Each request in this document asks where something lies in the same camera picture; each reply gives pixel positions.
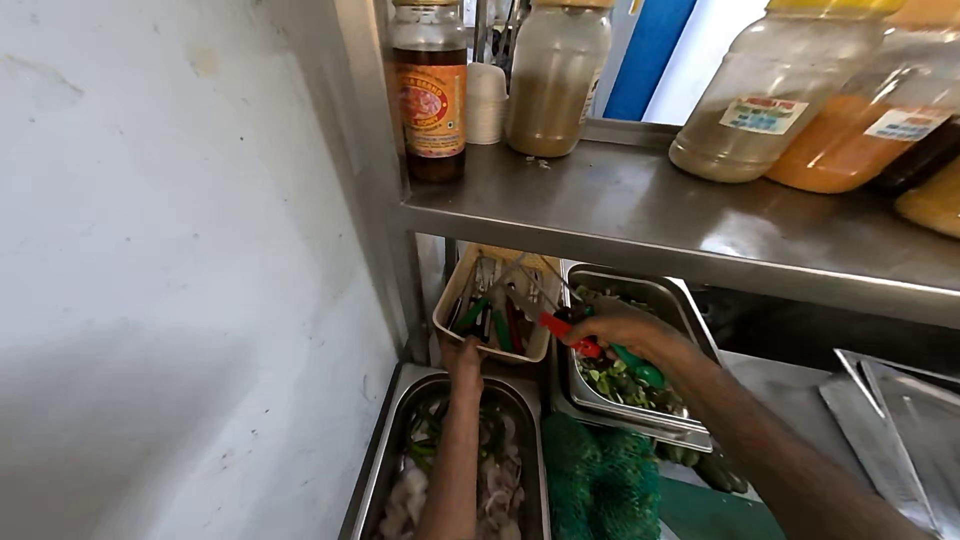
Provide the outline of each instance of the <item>right hand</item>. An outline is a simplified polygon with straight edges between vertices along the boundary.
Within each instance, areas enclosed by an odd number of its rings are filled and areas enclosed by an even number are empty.
[[[614,298],[599,298],[591,305],[596,315],[573,327],[564,338],[565,344],[595,335],[601,346],[609,343],[623,345],[631,353],[655,364],[696,349],[676,329],[641,309]]]

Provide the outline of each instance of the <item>yellow lid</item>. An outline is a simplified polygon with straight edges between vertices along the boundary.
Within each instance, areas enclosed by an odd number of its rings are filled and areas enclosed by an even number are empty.
[[[960,0],[907,0],[887,22],[901,28],[960,28]]]
[[[568,6],[570,8],[612,8],[616,0],[533,0],[534,6]]]
[[[828,12],[893,13],[906,0],[770,0],[767,10],[818,10]]]

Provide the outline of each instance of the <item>blue panel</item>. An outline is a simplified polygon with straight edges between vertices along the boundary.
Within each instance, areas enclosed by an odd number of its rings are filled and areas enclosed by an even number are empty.
[[[636,120],[650,104],[697,0],[646,0],[616,75],[604,118]]]

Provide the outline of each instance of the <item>red handle knife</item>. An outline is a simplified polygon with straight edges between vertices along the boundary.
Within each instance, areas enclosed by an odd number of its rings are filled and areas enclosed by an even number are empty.
[[[570,333],[570,329],[573,328],[573,325],[554,317],[551,313],[543,310],[542,307],[536,306],[533,302],[530,302],[525,296],[516,292],[512,288],[503,287],[503,289],[507,291],[507,296],[509,296],[510,300],[514,302],[514,306],[519,307],[520,310],[526,313],[532,321],[536,322],[542,327],[546,327],[550,333],[556,335],[557,338],[564,339],[566,335]],[[588,337],[570,345],[570,348],[581,355],[588,356],[590,358],[599,358],[603,353],[603,349],[601,349],[595,341]]]

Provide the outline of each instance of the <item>glass bottle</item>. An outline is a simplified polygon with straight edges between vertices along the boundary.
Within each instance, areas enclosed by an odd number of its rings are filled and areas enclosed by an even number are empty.
[[[394,61],[410,176],[464,174],[467,34],[457,0],[394,0]]]
[[[540,158],[580,141],[611,47],[613,0],[534,0],[520,27],[510,82],[507,142]]]
[[[670,147],[683,170],[724,183],[769,169],[883,41],[903,0],[771,0],[733,41]]]
[[[960,238],[960,158],[896,203],[903,217],[934,231]]]
[[[921,0],[924,17],[933,3]],[[831,97],[766,176],[817,193],[842,193],[864,185],[914,144],[934,133],[960,107],[960,40],[957,32],[914,30],[904,13],[892,20],[879,54]]]

